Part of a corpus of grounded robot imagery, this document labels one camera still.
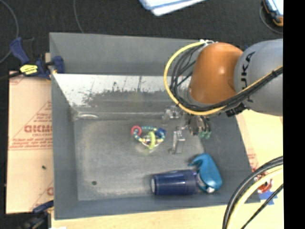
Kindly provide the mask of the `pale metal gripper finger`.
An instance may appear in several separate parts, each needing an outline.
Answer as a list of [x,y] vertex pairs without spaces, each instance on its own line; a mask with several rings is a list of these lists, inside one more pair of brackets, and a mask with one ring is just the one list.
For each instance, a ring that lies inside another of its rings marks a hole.
[[179,119],[181,117],[181,110],[175,105],[166,107],[163,114],[163,119]]
[[182,130],[173,131],[172,144],[168,150],[169,154],[182,154],[185,141],[186,138],[184,137]]

